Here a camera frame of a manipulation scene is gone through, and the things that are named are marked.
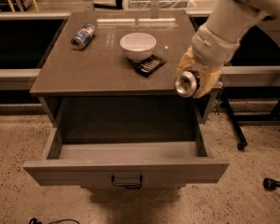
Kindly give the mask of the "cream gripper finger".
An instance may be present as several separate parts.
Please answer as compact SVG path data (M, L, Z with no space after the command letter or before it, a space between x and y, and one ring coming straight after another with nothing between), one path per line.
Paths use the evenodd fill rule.
M184 71L188 67L192 67L194 64L196 64L196 59L193 55L192 47L189 47L181 57L176 68L176 73L179 75L182 71Z
M201 98L212 90L217 84L221 73L221 66L205 66L196 63L193 66L194 76L197 80L197 89L193 94L194 98Z

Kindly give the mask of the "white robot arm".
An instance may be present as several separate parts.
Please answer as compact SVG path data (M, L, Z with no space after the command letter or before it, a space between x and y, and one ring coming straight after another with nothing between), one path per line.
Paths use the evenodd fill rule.
M210 92L243 36L267 16L280 20L280 0L219 0L177 66L176 92L185 98Z

